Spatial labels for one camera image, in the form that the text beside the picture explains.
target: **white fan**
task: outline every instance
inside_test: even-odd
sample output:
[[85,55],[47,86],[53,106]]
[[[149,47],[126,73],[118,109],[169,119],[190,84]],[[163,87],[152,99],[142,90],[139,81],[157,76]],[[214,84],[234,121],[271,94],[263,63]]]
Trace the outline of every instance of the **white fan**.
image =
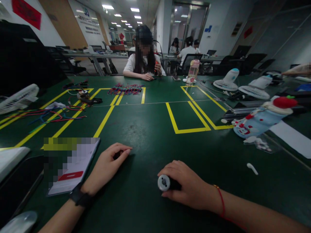
[[31,84],[11,97],[8,97],[0,103],[0,115],[28,107],[31,102],[35,102],[38,99],[36,97],[38,92],[39,87],[36,84]]
[[272,77],[270,75],[261,76],[260,78],[251,81],[248,86],[239,87],[239,91],[258,99],[267,100],[270,99],[270,95],[265,92],[264,89],[269,86],[271,82]]
[[237,91],[238,86],[234,83],[234,81],[239,73],[239,69],[234,68],[230,70],[223,79],[214,81],[213,85],[226,91]]

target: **snowman bottle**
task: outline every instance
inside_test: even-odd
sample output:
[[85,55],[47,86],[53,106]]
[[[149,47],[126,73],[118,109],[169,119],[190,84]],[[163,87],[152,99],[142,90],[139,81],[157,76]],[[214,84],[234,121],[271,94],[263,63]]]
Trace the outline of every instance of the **snowman bottle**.
[[235,121],[233,130],[241,138],[258,136],[266,132],[271,126],[279,123],[284,117],[293,113],[292,107],[297,101],[292,96],[279,97],[273,102],[265,102],[245,118]]

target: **white shirt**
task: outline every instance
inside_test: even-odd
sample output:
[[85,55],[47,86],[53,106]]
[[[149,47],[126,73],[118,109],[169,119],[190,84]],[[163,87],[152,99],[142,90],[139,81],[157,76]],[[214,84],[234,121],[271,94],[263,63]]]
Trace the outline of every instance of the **white shirt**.
[[[161,64],[161,63],[160,63],[160,58],[159,58],[159,56],[156,55],[156,54],[155,54],[155,59],[156,59],[156,61],[157,61],[159,64]],[[147,58],[143,58],[143,60],[144,60],[144,62],[145,62],[146,64],[148,64]],[[125,68],[124,68],[123,71],[134,72],[134,68],[135,68],[135,54],[132,54],[132,55],[129,57],[129,59],[128,59],[128,61],[127,61],[127,64],[126,64],[126,66],[125,66]],[[161,67],[161,71],[162,71],[162,75],[163,75],[163,76],[166,76],[166,74],[165,74],[165,72],[164,72],[164,70],[163,70],[163,67]],[[155,75],[154,73],[151,73],[151,72],[149,72],[148,74],[151,75],[151,76],[154,76],[154,75]]]
[[182,64],[184,63],[184,60],[185,60],[187,54],[196,54],[196,53],[198,53],[198,52],[192,46],[189,46],[189,47],[182,49],[180,54],[178,55],[181,58],[180,65],[182,66]]
[[178,49],[175,46],[171,46],[171,48],[169,49],[169,53],[176,53],[176,52],[180,52],[180,48],[178,47]]

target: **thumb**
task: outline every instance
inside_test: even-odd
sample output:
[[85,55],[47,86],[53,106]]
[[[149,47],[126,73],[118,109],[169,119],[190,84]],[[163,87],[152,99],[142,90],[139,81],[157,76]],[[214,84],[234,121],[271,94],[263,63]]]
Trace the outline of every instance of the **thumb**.
[[184,193],[179,190],[168,190],[163,192],[162,197],[168,197],[172,201],[183,203],[184,200]]
[[124,160],[128,157],[128,155],[130,154],[131,150],[127,149],[125,150],[120,156],[119,158],[117,158],[114,162],[119,166],[121,166],[121,164],[124,162]]

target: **red string bracelet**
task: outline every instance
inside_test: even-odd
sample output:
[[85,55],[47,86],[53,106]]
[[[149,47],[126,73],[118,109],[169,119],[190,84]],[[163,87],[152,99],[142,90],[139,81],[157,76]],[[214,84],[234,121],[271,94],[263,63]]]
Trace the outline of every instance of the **red string bracelet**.
[[236,223],[235,221],[229,219],[229,218],[226,218],[225,217],[225,202],[224,202],[224,199],[223,199],[223,195],[221,194],[221,191],[220,191],[220,188],[217,186],[217,185],[214,185],[217,189],[218,189],[218,192],[219,192],[219,195],[220,195],[220,198],[221,198],[221,202],[223,204],[223,212],[222,214],[220,215],[220,217],[222,217],[223,219],[227,220],[227,221],[230,221],[232,223],[234,223],[235,225],[239,226],[240,228],[242,228],[243,230],[247,230],[247,228],[239,223]]

